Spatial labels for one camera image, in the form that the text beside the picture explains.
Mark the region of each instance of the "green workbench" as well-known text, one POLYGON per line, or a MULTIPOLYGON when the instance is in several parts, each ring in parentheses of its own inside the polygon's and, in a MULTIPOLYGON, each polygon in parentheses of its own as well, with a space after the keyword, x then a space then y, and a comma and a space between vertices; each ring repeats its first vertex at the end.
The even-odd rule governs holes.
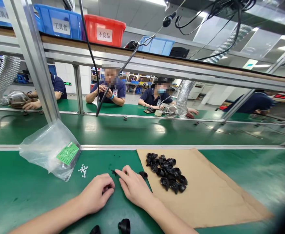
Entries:
MULTIPOLYGON (((201 152, 273 212, 275 219, 197 231, 200 234, 272 233, 270 230, 285 212, 285 149, 201 152)), ((134 150, 82 151, 70 180, 64 182, 48 174, 47 170, 27 162, 18 151, 0 151, 0 233, 7 233, 78 195, 94 176, 111 174, 111 169, 121 169, 126 164, 136 172, 142 171, 134 150), (82 164, 89 167, 86 178, 82 178, 77 171, 82 164)), ((102 233, 116 234, 119 233, 117 224, 123 218, 130 219, 133 234, 162 233, 145 211, 126 199, 117 177, 112 178, 116 188, 106 206, 63 233, 89 233, 95 225, 99 225, 102 233)))
MULTIPOLYGON (((60 111, 77 111, 77 100, 59 100, 60 111)), ((123 107, 104 103, 101 113, 148 115, 144 107, 125 104, 123 107)), ((84 102, 84 111, 95 112, 94 104, 84 102)), ((197 118, 219 119, 223 112, 200 110, 197 118)), ((236 113, 239 121, 274 121, 236 113)), ((146 119, 112 116, 82 116, 61 114, 62 122, 83 145, 279 145, 285 142, 285 128, 279 126, 255 127, 253 124, 227 123, 213 131, 217 123, 194 125, 193 121, 146 119)), ((0 144, 20 144, 24 138, 47 124, 45 116, 20 112, 0 111, 0 144)))

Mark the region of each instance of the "id badge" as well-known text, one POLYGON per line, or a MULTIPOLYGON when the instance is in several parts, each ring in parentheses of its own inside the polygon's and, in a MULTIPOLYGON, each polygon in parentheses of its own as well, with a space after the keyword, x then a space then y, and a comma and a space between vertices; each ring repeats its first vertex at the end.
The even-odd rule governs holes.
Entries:
POLYGON ((115 97, 117 97, 117 91, 118 91, 118 89, 113 89, 113 94, 115 97))

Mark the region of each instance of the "digital display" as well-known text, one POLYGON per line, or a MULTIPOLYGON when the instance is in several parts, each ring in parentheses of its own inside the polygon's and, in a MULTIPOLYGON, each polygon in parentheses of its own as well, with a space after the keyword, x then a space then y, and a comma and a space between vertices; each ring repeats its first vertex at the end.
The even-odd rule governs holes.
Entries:
POLYGON ((283 94, 276 94, 276 95, 274 96, 274 98, 285 99, 285 95, 283 95, 283 94))

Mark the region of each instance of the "shelf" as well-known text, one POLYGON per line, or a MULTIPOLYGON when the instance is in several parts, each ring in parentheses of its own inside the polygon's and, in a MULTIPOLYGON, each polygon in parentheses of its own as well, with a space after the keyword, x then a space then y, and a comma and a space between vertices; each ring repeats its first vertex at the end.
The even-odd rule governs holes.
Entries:
MULTIPOLYGON (((87 43, 41 35, 45 56, 56 62, 93 66, 87 43)), ((122 67, 132 51, 91 44, 98 67, 107 64, 122 67)), ((22 56, 12 29, 0 28, 0 53, 22 56)), ((285 92, 285 78, 244 69, 229 68, 185 59, 137 52, 124 71, 166 76, 212 84, 285 92)))

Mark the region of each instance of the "flexible duct hose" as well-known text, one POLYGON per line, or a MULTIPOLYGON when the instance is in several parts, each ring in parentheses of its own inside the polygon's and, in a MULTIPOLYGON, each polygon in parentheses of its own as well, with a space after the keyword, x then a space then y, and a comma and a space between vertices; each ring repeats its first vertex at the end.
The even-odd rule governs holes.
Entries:
MULTIPOLYGON (((250 26, 247 26, 245 24, 242 24, 239 29, 238 37, 237 40, 234 44, 234 46, 239 43, 249 32, 251 32, 253 28, 250 26)), ((236 35, 236 28, 233 30, 231 33, 230 37, 223 42, 211 55, 221 53, 222 51, 226 50, 230 45, 234 42, 234 38, 236 35)), ((212 57, 205 59, 204 62, 208 63, 217 63, 223 56, 225 56, 229 51, 220 54, 218 56, 212 57)), ((193 88, 195 84, 195 81, 189 81, 189 80, 184 80, 183 81, 183 86, 179 92, 177 101, 176 101, 176 114, 181 117, 181 118, 186 118, 186 114, 188 113, 187 109, 187 99, 189 96, 189 93, 191 89, 193 88)))
POLYGON ((20 58, 13 56, 4 56, 2 65, 0 66, 0 106, 10 103, 8 97, 4 97, 4 92, 16 78, 20 68, 20 58))

